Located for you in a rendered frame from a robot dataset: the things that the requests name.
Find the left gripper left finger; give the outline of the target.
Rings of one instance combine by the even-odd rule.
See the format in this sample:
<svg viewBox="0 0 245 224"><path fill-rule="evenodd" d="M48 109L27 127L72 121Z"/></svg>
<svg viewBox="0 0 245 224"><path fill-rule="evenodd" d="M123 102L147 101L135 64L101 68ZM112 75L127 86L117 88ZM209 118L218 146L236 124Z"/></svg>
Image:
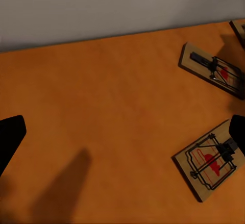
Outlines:
<svg viewBox="0 0 245 224"><path fill-rule="evenodd" d="M0 120L0 176L26 133L26 124L22 115Z"/></svg>

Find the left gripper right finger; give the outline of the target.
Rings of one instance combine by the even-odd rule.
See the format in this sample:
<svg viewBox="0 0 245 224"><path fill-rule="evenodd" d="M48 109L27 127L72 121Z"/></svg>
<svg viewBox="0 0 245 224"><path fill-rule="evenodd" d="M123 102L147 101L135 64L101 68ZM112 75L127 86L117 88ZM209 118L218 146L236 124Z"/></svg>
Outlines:
<svg viewBox="0 0 245 224"><path fill-rule="evenodd" d="M233 115L229 133L245 156L245 117Z"/></svg>

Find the mousetrap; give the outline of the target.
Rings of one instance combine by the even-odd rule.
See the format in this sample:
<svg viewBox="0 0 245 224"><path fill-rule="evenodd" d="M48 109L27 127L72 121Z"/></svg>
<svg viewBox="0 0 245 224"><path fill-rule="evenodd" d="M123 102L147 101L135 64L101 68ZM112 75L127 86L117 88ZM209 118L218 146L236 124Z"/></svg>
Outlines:
<svg viewBox="0 0 245 224"><path fill-rule="evenodd" d="M184 44L179 67L238 99L245 99L245 72L189 42Z"/></svg>
<svg viewBox="0 0 245 224"><path fill-rule="evenodd" d="M232 20L230 25L245 50L245 20Z"/></svg>
<svg viewBox="0 0 245 224"><path fill-rule="evenodd" d="M198 203L203 203L245 164L244 154L229 133L231 120L172 157Z"/></svg>

